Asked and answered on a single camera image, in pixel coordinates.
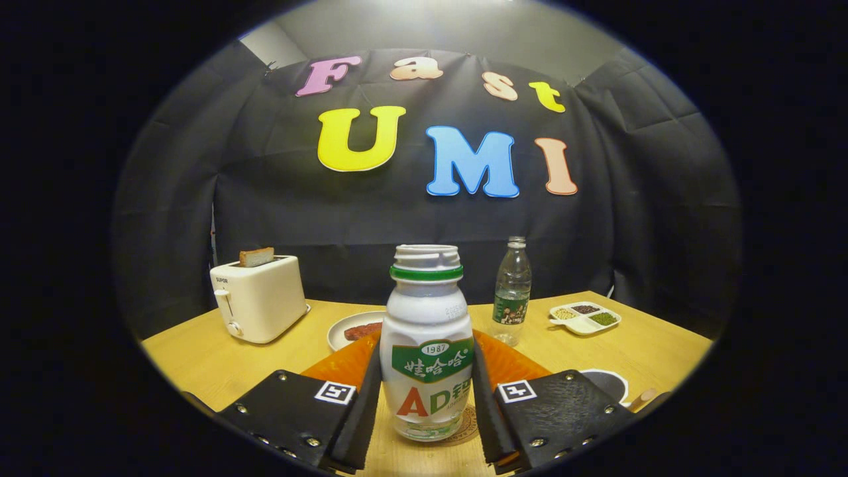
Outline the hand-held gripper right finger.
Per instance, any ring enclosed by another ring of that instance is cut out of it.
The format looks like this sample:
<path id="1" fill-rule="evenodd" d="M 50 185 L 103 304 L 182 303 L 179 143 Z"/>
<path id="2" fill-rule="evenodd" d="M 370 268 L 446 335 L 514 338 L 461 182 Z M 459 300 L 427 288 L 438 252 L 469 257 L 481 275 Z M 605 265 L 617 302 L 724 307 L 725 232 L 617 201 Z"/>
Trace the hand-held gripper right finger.
<path id="1" fill-rule="evenodd" d="M 549 372 L 490 335 L 473 336 L 476 424 L 496 474 L 564 464 L 636 420 L 582 372 Z"/>

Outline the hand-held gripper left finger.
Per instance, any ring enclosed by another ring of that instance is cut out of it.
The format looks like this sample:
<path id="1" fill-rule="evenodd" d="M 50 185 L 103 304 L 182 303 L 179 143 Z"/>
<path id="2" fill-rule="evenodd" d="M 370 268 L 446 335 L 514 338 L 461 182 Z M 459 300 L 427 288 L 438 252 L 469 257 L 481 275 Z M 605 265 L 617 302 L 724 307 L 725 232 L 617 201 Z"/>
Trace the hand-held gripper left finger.
<path id="1" fill-rule="evenodd" d="M 306 371 L 275 370 L 217 417 L 276 453 L 324 473 L 364 468 L 378 414 L 380 333 Z"/>

